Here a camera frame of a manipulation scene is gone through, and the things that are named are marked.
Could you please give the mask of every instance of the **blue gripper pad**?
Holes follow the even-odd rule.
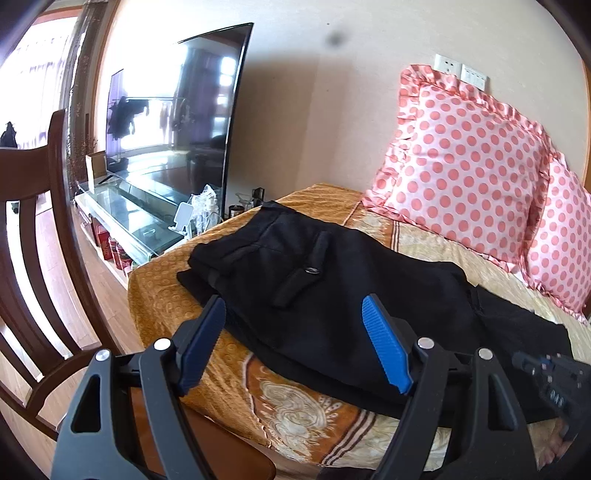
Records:
[[[363,299],[361,315],[388,382],[398,387],[401,394],[406,395],[413,385],[408,367],[408,353],[388,323],[388,313],[368,295]]]
[[[196,387],[203,375],[213,348],[226,323],[226,303],[218,296],[212,297],[205,305],[199,318],[184,322],[177,347],[177,365],[181,375],[177,383],[181,396]]]

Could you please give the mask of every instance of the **plastic bag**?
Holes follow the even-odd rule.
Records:
[[[192,236],[201,235],[219,223],[217,194],[211,186],[205,185],[199,195],[191,195],[189,203],[193,206],[193,214],[191,215]]]

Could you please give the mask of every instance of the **television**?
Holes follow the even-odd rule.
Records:
[[[113,74],[107,171],[178,205],[209,185],[223,215],[232,118],[252,23],[150,51]]]

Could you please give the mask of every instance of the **black pants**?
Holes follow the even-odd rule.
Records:
[[[394,252],[370,236],[263,205],[237,232],[195,247],[178,279],[199,302],[217,292],[226,327],[269,368],[314,390],[400,418],[406,397],[390,385],[361,321],[376,293],[389,313],[447,350],[497,355],[528,422],[555,415],[511,355],[572,355],[561,325],[470,285],[450,262]],[[458,392],[449,387],[441,426],[451,426]]]

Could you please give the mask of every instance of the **patterned bedspread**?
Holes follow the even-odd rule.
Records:
[[[463,246],[366,211],[361,195],[318,184],[279,202],[311,217],[361,230],[410,257],[454,262],[472,284],[534,310],[548,321],[564,324],[575,358],[591,363],[589,327]],[[171,336],[181,322],[199,315],[201,307],[176,280],[176,272],[188,268],[194,246],[235,232],[254,214],[251,210],[228,220],[133,272],[129,309],[144,345]],[[326,397],[273,373],[226,331],[217,341],[200,385],[183,401],[237,435],[290,459],[316,465],[375,468],[398,426],[396,419]],[[530,425],[536,453],[553,426],[552,420]],[[438,430],[427,469],[440,466],[449,433]]]

